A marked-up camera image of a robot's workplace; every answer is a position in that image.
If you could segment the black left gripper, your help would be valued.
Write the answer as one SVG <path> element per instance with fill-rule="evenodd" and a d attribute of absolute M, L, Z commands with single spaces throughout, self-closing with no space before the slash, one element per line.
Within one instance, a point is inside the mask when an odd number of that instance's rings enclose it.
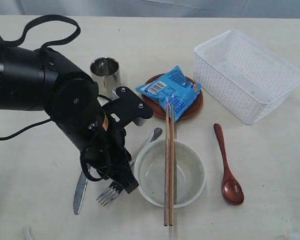
<path fill-rule="evenodd" d="M 110 178 L 130 194 L 139 186 L 139 182 L 134 177 L 130 166 L 132 157 L 125 147 L 125 127 L 117 123 L 118 117 L 115 114 L 111 115 L 113 100 L 100 105 L 98 93 L 97 86 L 79 88 L 82 109 L 80 123 L 82 127 L 86 127 L 82 134 L 87 137 L 87 142 L 80 151 L 81 169 L 89 180 L 95 180 L 88 167 L 95 168 L 99 174 L 98 180 Z M 153 111 L 147 104 L 141 116 L 145 120 L 153 116 Z"/>

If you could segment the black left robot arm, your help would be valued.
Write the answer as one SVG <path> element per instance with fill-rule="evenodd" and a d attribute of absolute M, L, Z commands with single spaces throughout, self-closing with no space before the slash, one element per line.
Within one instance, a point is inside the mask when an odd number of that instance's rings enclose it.
<path fill-rule="evenodd" d="M 44 111 L 80 152 L 84 175 L 93 167 L 100 180 L 112 179 L 131 193 L 139 183 L 125 147 L 125 127 L 138 126 L 153 110 L 126 86 L 100 104 L 99 86 L 61 53 L 3 41 L 0 36 L 0 110 Z"/>

